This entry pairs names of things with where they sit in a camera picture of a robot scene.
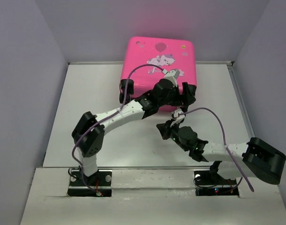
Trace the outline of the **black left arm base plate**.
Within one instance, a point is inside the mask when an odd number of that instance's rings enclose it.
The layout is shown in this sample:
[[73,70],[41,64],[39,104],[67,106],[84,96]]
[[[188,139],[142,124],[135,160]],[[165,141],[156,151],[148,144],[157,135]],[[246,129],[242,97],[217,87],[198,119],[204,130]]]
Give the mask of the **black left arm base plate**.
[[111,197],[112,170],[98,170],[96,173],[83,177],[78,168],[69,168],[70,176],[67,195],[70,197]]

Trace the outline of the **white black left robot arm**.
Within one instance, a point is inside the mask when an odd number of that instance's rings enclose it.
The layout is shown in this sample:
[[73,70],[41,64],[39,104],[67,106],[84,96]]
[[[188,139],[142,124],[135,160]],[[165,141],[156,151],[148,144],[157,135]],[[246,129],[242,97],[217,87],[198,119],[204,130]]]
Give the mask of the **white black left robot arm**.
[[163,78],[153,89],[119,108],[96,115],[84,113],[72,132],[73,151],[80,153],[80,157],[75,159],[82,170],[80,179],[86,185],[96,182],[97,153],[106,134],[127,123],[150,117],[165,105],[187,109],[196,100],[195,92],[193,84],[183,82],[182,89],[179,89],[175,82]]

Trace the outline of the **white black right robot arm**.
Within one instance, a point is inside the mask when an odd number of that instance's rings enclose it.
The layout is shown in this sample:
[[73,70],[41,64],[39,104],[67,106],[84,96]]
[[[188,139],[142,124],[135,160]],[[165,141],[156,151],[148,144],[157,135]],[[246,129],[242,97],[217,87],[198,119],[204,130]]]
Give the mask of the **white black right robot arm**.
[[156,127],[164,140],[172,139],[194,161],[211,162],[209,179],[212,183],[243,176],[256,177],[272,185],[280,183],[286,156],[260,138],[224,145],[204,141],[191,127],[180,127],[172,120]]

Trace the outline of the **pink hard-shell suitcase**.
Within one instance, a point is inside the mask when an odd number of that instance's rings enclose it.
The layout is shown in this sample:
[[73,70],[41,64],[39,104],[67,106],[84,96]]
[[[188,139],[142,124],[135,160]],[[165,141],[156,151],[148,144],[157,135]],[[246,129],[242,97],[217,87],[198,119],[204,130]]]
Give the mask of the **pink hard-shell suitcase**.
[[180,92],[187,82],[197,88],[195,49],[192,42],[157,37],[132,37],[126,49],[120,76],[120,103],[128,103],[153,89],[162,78],[162,70],[177,70]]

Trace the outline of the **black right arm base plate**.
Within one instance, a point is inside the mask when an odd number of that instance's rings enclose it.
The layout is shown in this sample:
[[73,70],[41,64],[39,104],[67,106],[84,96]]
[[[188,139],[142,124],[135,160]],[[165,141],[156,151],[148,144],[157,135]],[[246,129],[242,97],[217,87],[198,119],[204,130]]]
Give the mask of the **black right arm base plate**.
[[239,196],[236,180],[226,180],[209,170],[194,171],[196,196]]

